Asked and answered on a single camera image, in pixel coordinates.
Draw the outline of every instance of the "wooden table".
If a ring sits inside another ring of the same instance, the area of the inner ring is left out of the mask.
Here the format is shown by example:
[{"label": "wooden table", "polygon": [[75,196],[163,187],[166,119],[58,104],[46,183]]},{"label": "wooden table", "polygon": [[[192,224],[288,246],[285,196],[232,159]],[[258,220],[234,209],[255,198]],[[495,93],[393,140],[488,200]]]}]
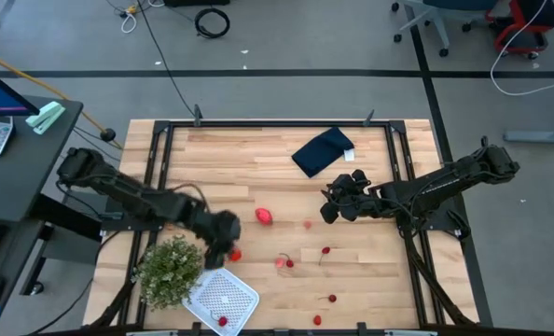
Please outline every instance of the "wooden table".
[{"label": "wooden table", "polygon": [[[154,120],[132,120],[120,170],[143,179]],[[416,175],[440,168],[430,122],[405,120]],[[213,211],[229,209],[242,221],[238,246],[243,258],[227,263],[260,295],[260,303],[246,329],[355,329],[364,321],[369,329],[417,328],[404,243],[392,219],[338,219],[327,225],[319,192],[339,174],[363,169],[373,185],[393,179],[384,131],[341,128],[355,145],[355,161],[337,160],[309,179],[291,155],[325,128],[180,128],[173,134],[167,188],[184,182],[198,184]],[[159,178],[164,145],[159,142],[153,186]],[[400,161],[401,147],[395,138]],[[274,223],[256,222],[255,209],[271,210]],[[307,230],[304,220],[310,220]],[[166,225],[158,242],[183,232]],[[101,252],[84,323],[96,319],[123,284],[132,244],[131,232],[119,234]],[[458,241],[443,232],[429,232],[436,275],[454,302],[478,320],[464,256]],[[331,252],[318,265],[321,249]],[[294,268],[277,269],[279,253],[288,254]],[[427,285],[422,291],[430,322],[434,322]],[[139,288],[132,294],[128,322],[135,321]],[[336,294],[335,303],[319,298]],[[316,327],[312,318],[320,315]],[[197,318],[185,308],[146,312],[146,329],[190,329]]]}]

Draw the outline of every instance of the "white plastic tray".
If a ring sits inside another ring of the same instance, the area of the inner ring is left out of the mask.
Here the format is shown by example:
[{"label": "white plastic tray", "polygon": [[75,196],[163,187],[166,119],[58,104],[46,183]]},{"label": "white plastic tray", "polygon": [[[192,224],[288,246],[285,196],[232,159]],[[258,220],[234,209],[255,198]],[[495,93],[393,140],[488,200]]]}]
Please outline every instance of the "white plastic tray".
[{"label": "white plastic tray", "polygon": [[[226,269],[204,272],[182,304],[221,336],[236,336],[258,305],[258,293]],[[219,327],[219,317],[228,323]]]}]

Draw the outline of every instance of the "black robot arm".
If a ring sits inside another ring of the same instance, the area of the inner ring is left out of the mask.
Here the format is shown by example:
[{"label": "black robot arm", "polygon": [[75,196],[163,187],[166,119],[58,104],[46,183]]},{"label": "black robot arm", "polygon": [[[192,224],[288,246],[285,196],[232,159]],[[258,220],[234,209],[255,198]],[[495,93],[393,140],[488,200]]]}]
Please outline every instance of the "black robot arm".
[{"label": "black robot arm", "polygon": [[91,188],[121,203],[132,217],[144,222],[171,222],[193,231],[208,245],[204,267],[223,266],[225,255],[240,239],[240,220],[230,211],[210,213],[204,201],[185,193],[156,190],[107,164],[92,149],[70,148],[57,171],[68,188]]},{"label": "black robot arm", "polygon": [[322,191],[327,203],[321,214],[329,224],[339,213],[354,221],[357,217],[395,217],[404,212],[411,215],[412,222],[425,221],[445,200],[481,182],[508,182],[518,170],[519,164],[511,160],[504,148],[488,145],[483,138],[482,147],[472,155],[417,179],[387,182],[368,188],[366,193],[364,188],[370,181],[364,172],[356,170],[352,175],[340,175]]}]

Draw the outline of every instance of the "concrete floor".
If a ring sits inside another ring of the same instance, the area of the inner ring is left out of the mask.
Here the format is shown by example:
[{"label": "concrete floor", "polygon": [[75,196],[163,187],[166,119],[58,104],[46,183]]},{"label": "concrete floor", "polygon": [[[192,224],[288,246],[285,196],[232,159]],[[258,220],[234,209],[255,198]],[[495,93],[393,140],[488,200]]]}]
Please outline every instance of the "concrete floor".
[{"label": "concrete floor", "polygon": [[[110,1],[123,7],[131,3]],[[124,35],[121,19],[103,0],[7,3],[13,6],[1,16],[0,58],[21,70],[41,71],[47,83],[114,128],[120,142],[130,119],[188,117],[162,65],[156,64],[160,56],[142,15],[136,30]],[[0,14],[5,5],[0,0]],[[407,19],[403,9],[391,13],[390,5],[389,0],[234,0],[224,9],[232,29],[218,40],[196,37],[192,24],[167,7],[151,8],[146,15],[169,67],[200,70],[175,80],[206,118],[363,118],[374,108],[375,118],[437,119],[436,98],[453,158],[472,152],[482,135],[505,146],[521,164],[518,176],[508,184],[464,193],[492,322],[554,330],[554,146],[504,143],[501,137],[506,129],[553,129],[554,90],[527,97],[496,91],[483,78],[495,58],[490,32],[475,27],[464,34],[460,22],[448,22],[451,48],[445,59],[438,57],[434,27],[419,27],[427,66],[437,71],[435,91],[427,93],[420,75],[430,73],[424,64],[421,69],[410,33],[398,45],[392,41]],[[198,10],[178,9],[189,17]],[[549,49],[535,62],[503,59],[499,70],[518,71],[524,78],[500,79],[500,84],[522,91],[554,82],[526,78],[554,77],[545,73],[554,71],[554,31],[548,40]],[[317,71],[247,76],[237,71],[244,66]],[[412,77],[345,71],[319,76],[319,70],[333,69],[401,70]],[[109,77],[109,70],[126,72]],[[234,72],[215,76],[214,70]],[[20,93],[50,96],[26,80],[5,81]],[[84,119],[79,125],[92,130]],[[439,143],[441,130],[439,124]],[[88,144],[73,136],[68,146]],[[61,198],[50,181],[45,192]],[[96,246],[85,243],[84,248]],[[49,322],[74,300],[92,271],[91,265],[48,262],[40,279],[47,291],[14,296],[0,320],[0,335],[27,333]],[[77,328],[84,306],[83,300],[49,330]]]}]

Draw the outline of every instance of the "green plant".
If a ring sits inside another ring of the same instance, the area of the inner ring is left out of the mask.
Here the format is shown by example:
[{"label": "green plant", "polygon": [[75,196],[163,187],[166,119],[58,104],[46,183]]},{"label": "green plant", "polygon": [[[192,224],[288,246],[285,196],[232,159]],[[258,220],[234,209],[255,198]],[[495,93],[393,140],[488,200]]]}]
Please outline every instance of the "green plant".
[{"label": "green plant", "polygon": [[142,300],[153,309],[177,307],[189,300],[190,290],[202,273],[202,251],[174,236],[145,252],[135,268],[134,281],[140,281]]}]

